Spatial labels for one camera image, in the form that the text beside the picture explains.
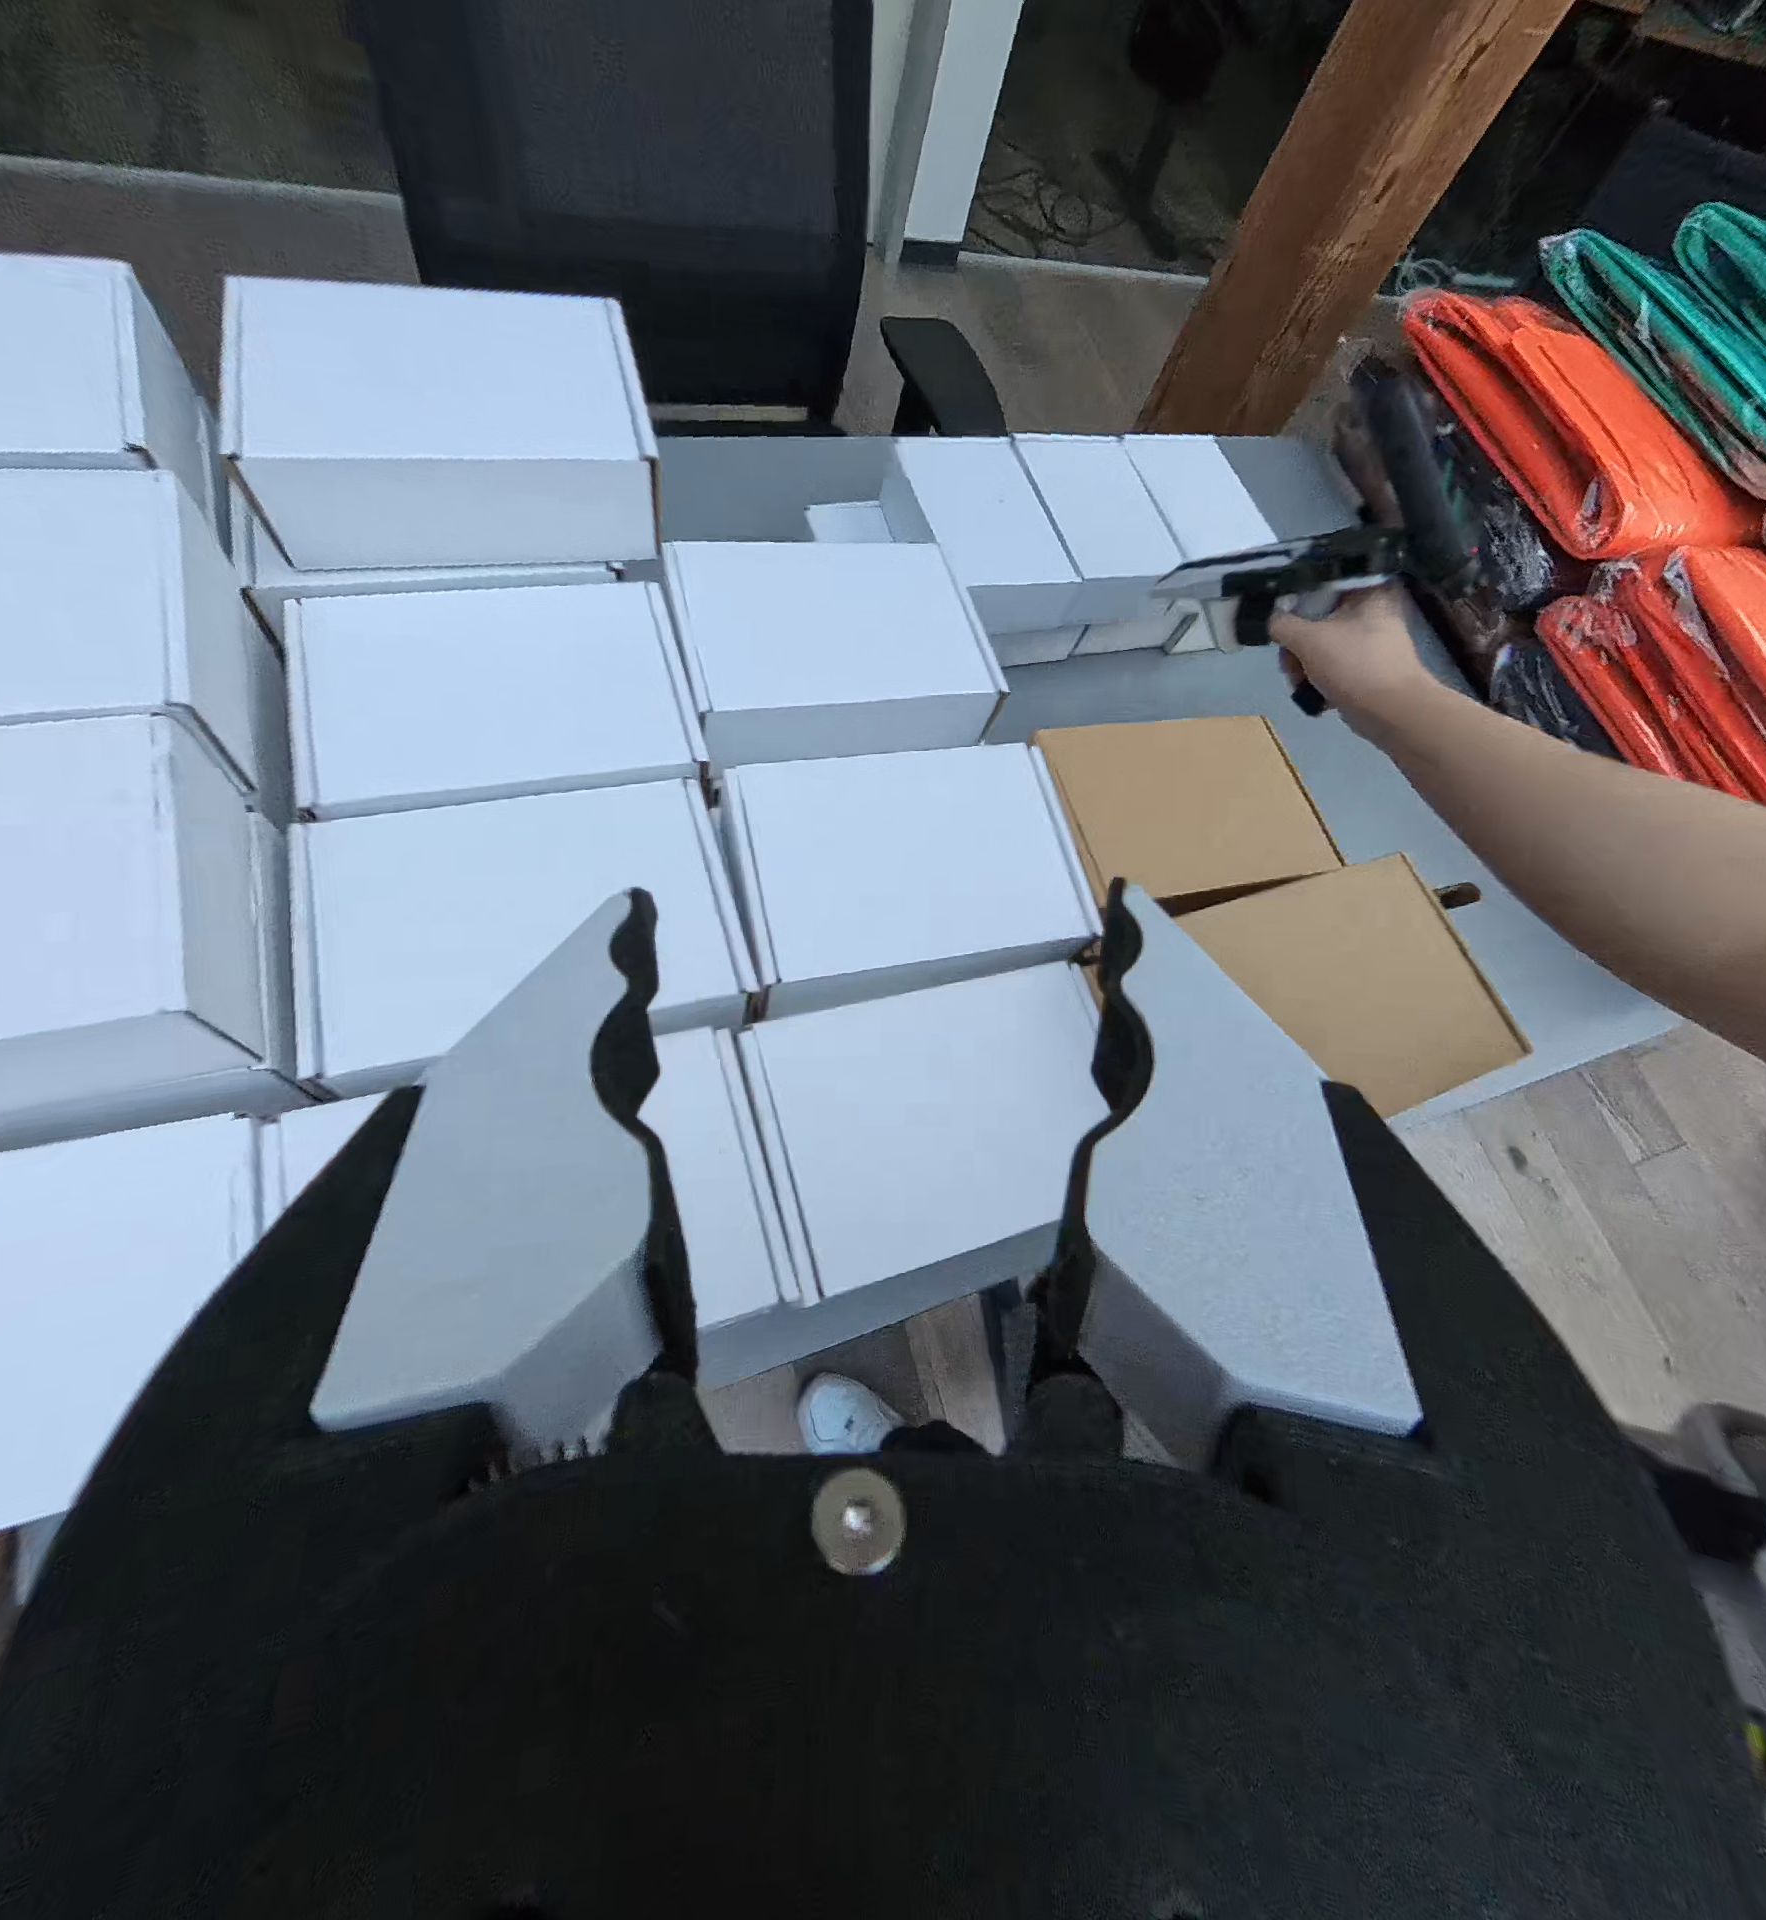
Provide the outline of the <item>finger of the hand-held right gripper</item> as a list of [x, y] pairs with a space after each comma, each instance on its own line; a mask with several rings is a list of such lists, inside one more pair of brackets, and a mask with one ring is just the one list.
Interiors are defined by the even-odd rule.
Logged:
[[1269, 544], [1246, 551], [1191, 559], [1151, 583], [1151, 599], [1161, 602], [1240, 602], [1263, 599], [1278, 602], [1286, 589], [1280, 576], [1293, 566], [1289, 544]]

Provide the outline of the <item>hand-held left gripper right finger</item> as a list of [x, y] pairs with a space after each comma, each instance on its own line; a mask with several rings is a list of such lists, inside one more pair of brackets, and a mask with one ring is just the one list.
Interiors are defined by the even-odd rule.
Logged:
[[1312, 1059], [1132, 881], [1096, 956], [1093, 1080], [1040, 1276], [1032, 1383], [1093, 1375], [1182, 1468], [1238, 1415], [1422, 1424]]

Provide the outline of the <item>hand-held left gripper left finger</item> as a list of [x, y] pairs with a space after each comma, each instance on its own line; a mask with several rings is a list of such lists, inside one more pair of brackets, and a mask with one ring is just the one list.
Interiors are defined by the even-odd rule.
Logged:
[[699, 1331], [652, 1006], [657, 903], [618, 890], [421, 1080], [311, 1415], [464, 1405], [513, 1456], [589, 1437], [633, 1381], [695, 1388]]

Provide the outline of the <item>pile of small white boxes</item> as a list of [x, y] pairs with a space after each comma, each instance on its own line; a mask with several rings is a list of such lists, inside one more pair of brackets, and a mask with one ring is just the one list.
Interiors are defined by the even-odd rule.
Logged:
[[1280, 546], [1206, 436], [898, 438], [871, 502], [812, 506], [811, 536], [932, 544], [1004, 667], [1216, 648], [1185, 566]]

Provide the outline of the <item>stack of white cardboard boxes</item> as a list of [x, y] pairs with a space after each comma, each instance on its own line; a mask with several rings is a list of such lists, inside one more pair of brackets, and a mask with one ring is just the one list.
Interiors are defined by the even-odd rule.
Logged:
[[610, 301], [235, 279], [235, 506], [320, 460], [347, 527], [585, 457], [565, 532], [667, 578], [313, 593], [262, 623], [167, 468], [0, 468], [0, 1532], [72, 1511], [269, 1250], [277, 1093], [424, 1074], [618, 890], [657, 903], [655, 1045], [699, 1377], [1049, 1259], [1095, 1038], [1096, 902], [936, 546], [663, 544]]

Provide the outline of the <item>person's right forearm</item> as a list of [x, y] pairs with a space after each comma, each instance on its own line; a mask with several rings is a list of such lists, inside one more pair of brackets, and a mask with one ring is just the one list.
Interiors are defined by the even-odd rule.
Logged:
[[1570, 947], [1766, 1064], [1766, 809], [1583, 756], [1422, 669], [1344, 718]]

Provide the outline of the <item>grey desk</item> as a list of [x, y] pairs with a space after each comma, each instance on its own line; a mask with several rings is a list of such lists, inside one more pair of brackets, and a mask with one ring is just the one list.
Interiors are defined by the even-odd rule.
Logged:
[[[875, 504], [890, 470], [884, 438], [676, 438], [663, 453], [665, 532], [688, 542], [803, 542], [807, 510]], [[1426, 807], [1399, 771], [1335, 718], [1289, 708], [1271, 652], [1129, 652], [1015, 669], [990, 739], [1047, 725], [1259, 714], [1271, 720], [1339, 849], [1401, 852], [1431, 883], [1471, 881], [1471, 955], [1524, 1030], [1522, 1064], [1418, 1108], [1399, 1127], [1517, 1093], [1594, 1061], [1660, 1042], [1676, 1015], [1568, 947]]]

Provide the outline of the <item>person's right hand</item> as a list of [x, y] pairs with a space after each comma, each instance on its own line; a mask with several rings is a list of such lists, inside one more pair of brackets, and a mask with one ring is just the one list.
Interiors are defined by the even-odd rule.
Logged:
[[1386, 756], [1403, 756], [1424, 739], [1447, 693], [1426, 669], [1409, 627], [1399, 585], [1341, 595], [1322, 616], [1278, 610], [1267, 635], [1280, 652], [1289, 693], [1339, 716], [1352, 733]]

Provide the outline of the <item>orange bag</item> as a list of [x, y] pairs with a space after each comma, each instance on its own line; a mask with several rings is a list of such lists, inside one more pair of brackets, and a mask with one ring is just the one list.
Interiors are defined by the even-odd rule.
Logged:
[[1539, 301], [1414, 294], [1401, 330], [1447, 407], [1579, 561], [1757, 548], [1763, 508], [1615, 356]]
[[1607, 563], [1534, 633], [1615, 752], [1766, 809], [1766, 553]]

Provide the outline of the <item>stack of brown cardboard boxes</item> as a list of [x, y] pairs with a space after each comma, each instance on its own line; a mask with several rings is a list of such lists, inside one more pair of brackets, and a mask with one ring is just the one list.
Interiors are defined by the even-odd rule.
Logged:
[[1348, 860], [1269, 720], [1047, 727], [1032, 743], [1096, 898], [1140, 883], [1384, 1117], [1530, 1057], [1447, 890], [1401, 850]]

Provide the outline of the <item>wooden beam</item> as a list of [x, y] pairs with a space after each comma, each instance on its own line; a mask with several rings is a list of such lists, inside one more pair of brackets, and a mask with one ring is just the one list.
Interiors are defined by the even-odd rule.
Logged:
[[1566, 15], [1350, 4], [1136, 428], [1280, 434]]

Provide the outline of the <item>white shoe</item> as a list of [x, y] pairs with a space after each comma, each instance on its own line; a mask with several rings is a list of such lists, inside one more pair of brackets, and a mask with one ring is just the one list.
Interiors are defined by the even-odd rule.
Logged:
[[869, 1384], [839, 1373], [816, 1373], [801, 1388], [795, 1419], [803, 1451], [814, 1456], [869, 1456], [909, 1428]]

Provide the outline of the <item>wooden shelf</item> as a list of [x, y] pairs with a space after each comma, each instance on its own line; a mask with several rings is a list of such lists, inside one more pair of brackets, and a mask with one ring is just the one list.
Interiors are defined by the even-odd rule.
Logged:
[[1766, 74], [1766, 2], [1626, 4], [1649, 42]]

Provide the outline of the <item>black office chair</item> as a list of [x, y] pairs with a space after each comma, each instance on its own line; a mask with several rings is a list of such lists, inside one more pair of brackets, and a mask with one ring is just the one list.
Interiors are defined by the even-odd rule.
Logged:
[[674, 438], [837, 434], [873, 6], [366, 2], [421, 282], [623, 305]]

